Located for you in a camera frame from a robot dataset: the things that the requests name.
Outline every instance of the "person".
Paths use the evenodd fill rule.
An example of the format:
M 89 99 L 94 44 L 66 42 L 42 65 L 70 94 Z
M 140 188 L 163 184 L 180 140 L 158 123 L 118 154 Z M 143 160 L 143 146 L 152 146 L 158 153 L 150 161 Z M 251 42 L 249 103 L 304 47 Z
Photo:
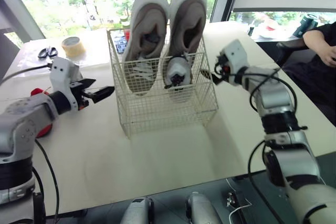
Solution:
M 307 31 L 303 39 L 316 55 L 283 70 L 336 126 L 336 22 Z

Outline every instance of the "person's arm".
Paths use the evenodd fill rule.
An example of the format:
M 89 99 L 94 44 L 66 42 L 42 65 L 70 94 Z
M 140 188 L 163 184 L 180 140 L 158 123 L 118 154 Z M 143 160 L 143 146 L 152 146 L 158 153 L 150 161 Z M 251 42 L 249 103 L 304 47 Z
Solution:
M 315 51 L 324 64 L 336 68 L 336 46 L 331 47 L 319 30 L 308 31 L 303 35 L 306 45 Z

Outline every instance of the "black cable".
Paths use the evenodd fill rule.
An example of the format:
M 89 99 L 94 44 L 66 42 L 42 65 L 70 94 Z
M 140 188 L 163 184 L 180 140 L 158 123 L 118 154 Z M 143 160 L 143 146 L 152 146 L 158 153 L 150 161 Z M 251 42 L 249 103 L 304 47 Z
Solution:
M 266 149 L 266 143 L 264 143 L 263 149 L 261 151 L 261 160 L 264 161 L 264 153 L 265 153 L 265 149 Z
M 53 177 L 53 181 L 54 181 L 54 185 L 55 185 L 55 191 L 56 191 L 56 211 L 55 211 L 55 216 L 54 216 L 54 224 L 57 223 L 57 217 L 58 217 L 58 209 L 59 209 L 59 191 L 58 191 L 58 185 L 57 185 L 57 181 L 56 181 L 56 176 L 54 173 L 54 169 L 51 166 L 50 160 L 48 158 L 48 155 L 46 153 L 46 151 L 44 150 L 44 148 L 42 147 L 42 145 L 37 141 L 37 139 L 35 139 L 35 143 L 37 144 L 37 146 L 40 148 L 40 150 L 42 151 L 44 158 L 46 159 L 46 162 L 49 166 L 51 175 Z
M 254 93 L 262 86 L 265 84 L 266 81 L 268 81 L 270 78 L 272 78 L 277 72 L 279 72 L 280 68 L 276 69 L 272 74 L 268 75 L 261 83 L 259 83 L 251 92 L 249 102 L 252 107 L 252 109 L 256 112 L 258 112 L 257 108 L 253 105 L 252 103 L 252 98 Z
M 262 74 L 262 73 L 247 73 L 245 75 L 247 75 L 247 76 L 264 76 L 264 77 L 269 76 L 267 74 Z M 287 82 L 285 82 L 284 80 L 282 80 L 278 77 L 272 76 L 270 78 L 281 82 L 283 85 L 285 85 L 289 89 L 289 91 L 291 92 L 291 94 L 293 96 L 293 99 L 294 99 L 294 114 L 295 114 L 296 110 L 298 108 L 298 98 L 296 96 L 296 93 L 295 93 L 294 89 L 291 87 L 291 85 L 289 85 Z
M 268 207 L 268 209 L 271 211 L 271 213 L 274 215 L 274 217 L 277 219 L 278 223 L 280 224 L 285 224 L 284 221 L 280 218 L 280 216 L 277 214 L 277 212 L 273 209 L 273 207 L 270 205 L 270 203 L 267 201 L 267 199 L 265 198 L 265 196 L 262 194 L 262 192 L 259 190 L 259 188 L 257 187 L 256 183 L 254 182 L 253 178 L 252 178 L 252 174 L 251 174 L 251 161 L 252 161 L 252 157 L 254 155 L 254 153 L 256 152 L 256 150 L 259 148 L 259 146 L 261 146 L 262 144 L 265 144 L 265 140 L 262 140 L 252 151 L 250 158 L 248 159 L 248 165 L 247 165 L 247 174 L 248 174 L 248 178 L 251 181 L 252 186 L 254 187 L 254 189 L 257 191 L 258 195 L 260 196 L 260 198 L 263 200 L 263 202 L 265 203 L 265 205 Z
M 20 70 L 20 71 L 17 71 L 15 73 L 12 73 L 10 74 L 9 76 L 6 76 L 4 79 L 2 79 L 0 81 L 0 86 L 2 85 L 2 83 L 4 83 L 5 81 L 9 80 L 10 78 L 14 77 L 14 76 L 17 76 L 18 74 L 21 74 L 21 73 L 25 73 L 25 72 L 29 72 L 29 71 L 33 71 L 33 70 L 36 70 L 36 69 L 41 69 L 41 68 L 50 68 L 51 67 L 51 64 L 48 63 L 46 65 L 42 65 L 42 66 L 38 66 L 38 67 L 33 67 L 33 68 L 27 68 L 27 69 L 23 69 L 23 70 Z
M 36 171 L 35 167 L 33 167 L 33 174 L 38 182 L 38 186 L 40 188 L 40 192 L 42 194 L 42 199 L 44 200 L 44 189 L 43 189 L 43 184 L 42 184 L 42 180 L 40 175 L 38 174 L 38 172 Z
M 297 108 L 298 108 L 298 98 L 297 98 L 297 96 L 296 96 L 296 93 L 295 93 L 295 91 L 294 91 L 294 89 L 291 87 L 291 85 L 289 85 L 286 81 L 284 81 L 284 80 L 282 80 L 282 79 L 280 79 L 280 78 L 278 78 L 278 77 L 275 77 L 275 76 L 272 76 L 273 75 L 273 73 L 272 74 L 263 74 L 263 73 L 243 73 L 243 74 L 236 74 L 236 73 L 230 73 L 230 74 L 226 74 L 226 75 L 224 75 L 224 76 L 222 76 L 222 78 L 221 78 L 221 80 L 222 81 L 227 81 L 227 80 L 225 80 L 225 78 L 224 77 L 228 77 L 228 76 L 263 76 L 263 77 L 266 77 L 266 80 L 268 80 L 268 79 L 274 79 L 274 80 L 277 80 L 277 81 L 279 81 L 279 82 L 281 82 L 283 85 L 285 85 L 288 89 L 289 89 L 289 91 L 291 92 L 291 94 L 292 94 L 292 96 L 293 96 L 293 99 L 294 99 L 294 114 L 296 113 L 296 110 L 297 110 Z M 251 98 L 252 98 L 253 96 L 252 95 L 250 95 L 250 105 L 251 105 L 251 107 L 255 110 L 255 111 L 257 111 L 257 109 L 253 106 L 253 104 L 252 104 L 252 102 L 251 102 Z

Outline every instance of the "person's hand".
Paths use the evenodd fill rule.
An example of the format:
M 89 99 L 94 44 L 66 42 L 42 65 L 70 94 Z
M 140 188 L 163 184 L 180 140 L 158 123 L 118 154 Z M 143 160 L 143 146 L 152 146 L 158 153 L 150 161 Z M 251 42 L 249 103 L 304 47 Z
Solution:
M 318 54 L 328 67 L 336 68 L 336 46 L 325 47 Z

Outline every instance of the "black chair armrest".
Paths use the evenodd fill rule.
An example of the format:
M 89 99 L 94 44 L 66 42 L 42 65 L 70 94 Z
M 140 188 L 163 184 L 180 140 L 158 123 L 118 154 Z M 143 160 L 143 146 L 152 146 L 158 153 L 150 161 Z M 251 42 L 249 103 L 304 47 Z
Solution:
M 279 56 L 278 59 L 276 60 L 276 63 L 280 67 L 282 67 L 285 64 L 285 62 L 288 60 L 288 58 L 294 51 L 308 49 L 303 38 L 278 42 L 277 48 L 279 49 Z
M 290 50 L 292 52 L 308 49 L 305 41 L 302 38 L 278 42 L 277 47 L 280 50 Z

